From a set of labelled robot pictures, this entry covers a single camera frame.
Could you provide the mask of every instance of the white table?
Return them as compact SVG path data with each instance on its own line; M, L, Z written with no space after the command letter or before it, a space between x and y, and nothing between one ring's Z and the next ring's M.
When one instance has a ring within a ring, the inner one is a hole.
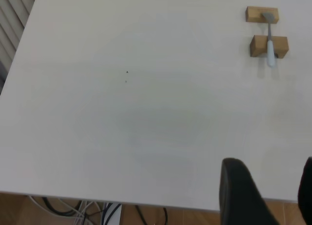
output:
M278 7L277 68L247 5ZM36 0L0 96L0 191L218 210L221 161L295 201L312 155L310 0Z

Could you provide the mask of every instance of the wooden block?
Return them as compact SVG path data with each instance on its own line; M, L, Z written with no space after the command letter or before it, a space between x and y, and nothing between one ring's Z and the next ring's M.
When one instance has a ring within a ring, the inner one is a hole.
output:
M283 58L289 50L287 37L272 36L272 41L275 55L277 55L277 58ZM258 57L260 54L266 53L267 44L267 36L253 36L250 43L250 56Z
M247 22L267 22L262 13L272 13L275 17L274 23L279 20L277 8L266 8L266 7L253 7L248 6L246 9L246 21Z

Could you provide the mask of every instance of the white handle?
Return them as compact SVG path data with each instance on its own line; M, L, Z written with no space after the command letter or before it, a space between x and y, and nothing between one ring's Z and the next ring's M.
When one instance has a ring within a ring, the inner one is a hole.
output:
M273 47L273 42L268 41L268 65L269 67L274 67L275 66L275 56L274 56L274 47Z

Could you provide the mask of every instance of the floor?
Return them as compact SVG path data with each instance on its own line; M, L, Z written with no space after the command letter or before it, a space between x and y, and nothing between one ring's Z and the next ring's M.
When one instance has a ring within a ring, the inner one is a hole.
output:
M17 199L14 196L6 196L6 205L9 201ZM51 199L51 203L59 210L66 209L56 199ZM19 212L14 223L8 225L72 225L72 219L54 217L37 207L28 197L19 199ZM75 205L76 201L67 200L67 203ZM269 209L281 225L304 225L305 222L301 217L301 213L297 204L282 202L267 202ZM160 207L140 206L148 225L163 225L164 213ZM187 209L171 209L168 208L168 225L219 225L220 218L218 213L194 211ZM99 217L92 218L95 225L99 223ZM139 215L133 205L123 205L121 212L120 225L143 225Z

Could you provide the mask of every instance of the cable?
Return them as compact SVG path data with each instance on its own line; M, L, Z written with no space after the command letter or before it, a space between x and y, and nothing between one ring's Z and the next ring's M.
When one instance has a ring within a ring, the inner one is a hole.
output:
M116 210L121 206L121 204L118 204L115 209L112 211L112 213L110 213L110 215L108 216L105 225L108 225L109 220L111 219L112 215L116 212Z
M98 213L101 213L101 212L103 212L103 213L102 213L102 217L101 217L101 222L100 222L100 224L103 224L103 223L104 223L104 217L105 217L105 215L106 215L106 212L108 211L109 207L112 206L112 204L113 204L113 203L108 203L107 207L106 207L106 205L103 205L103 206L105 207L103 210L98 211L98 212L95 212L95 213L93 213L93 214L87 215L87 214L85 213L85 214L84 214L84 218L83 218L82 225L84 225L84 222L85 222L85 220L86 220L86 217L90 218L91 216L93 216L93 215L95 215L95 214L98 214Z
M136 210L137 210L137 212L138 212L138 214L139 214L139 216L140 216L140 218L141 218L143 224L144 224L144 225L147 225L147 222L145 221L144 216L143 216L143 214L142 214L142 211L140 210L140 208L138 207L138 205L136 205ZM165 207L163 207L163 210L164 210L164 213L165 213L165 225L168 225L168 213L167 213L167 209L166 209Z
M70 209L72 209L73 211L75 211L77 214L80 214L82 217L85 217L85 216L86 216L86 214L80 213L78 210L76 210L75 208L73 208L73 207L70 206L69 204L65 203L65 202L62 201L61 199L59 199L59 201L60 201L61 203L63 203L65 206L67 206L68 208L70 208ZM93 223L92 223L89 219L85 219L85 220L88 221L88 223L90 223L90 224L93 225Z
M167 209L165 207L163 207L164 212L165 212L165 217L166 217L166 221L165 221L165 225L168 225L168 213L167 213Z
M40 205L32 196L28 196L34 204L36 204L39 208L43 209L45 212L55 216L55 217L61 217L61 218L65 218L65 219L83 219L83 218L79 218L79 217L69 217L69 216L62 216L62 215L58 215L58 214L55 214L49 210L47 210L46 208L44 208L42 205Z
M76 213L76 212L75 212L74 210L72 210L72 209L71 209L71 210L68 210L68 211L65 211L65 212L58 211L58 210L56 210L56 209L53 208L53 206L50 204L48 198L43 197L42 199L43 199L45 205L48 207L48 209L51 210L52 212L58 214L58 215L70 217L70 216L73 216L73 215ZM77 203L77 205L75 206L75 210L76 210L76 211L79 209L80 204L81 204L81 201L79 201L79 202Z
M92 203L93 202L90 202L90 203L88 203L88 202L86 202L86 206L83 208L83 210L81 211L81 213L82 214L84 214L82 217L85 217L85 215L86 215L86 209L90 206L90 205L92 205ZM74 222L74 225L77 225L77 223L79 223L80 222L80 220L75 220L75 222Z
M81 207L83 207L84 202L85 202L85 201L82 201L82 202L81 202L81 204L80 204L80 206L79 206L79 211L80 211ZM78 224L78 221L80 221L80 220L78 220L77 218L75 218L74 225L77 225L77 224Z
M94 202L96 204L96 207L98 208L98 212L100 213L101 211L101 208L99 207L98 203L97 202Z
M105 215L106 215L106 212L108 211L109 207L112 206L113 203L108 203L107 207L104 209L103 213L102 213L102 218L101 218L101 223L100 225L103 225L104 224L104 219L105 219Z
M140 218L141 218L143 224L144 224L144 225L147 225L147 222L145 221L144 216L143 216L143 214L142 214L140 208L138 207L138 205L136 205L136 210L137 210L137 212L138 212L138 214L139 214L139 216L140 216Z

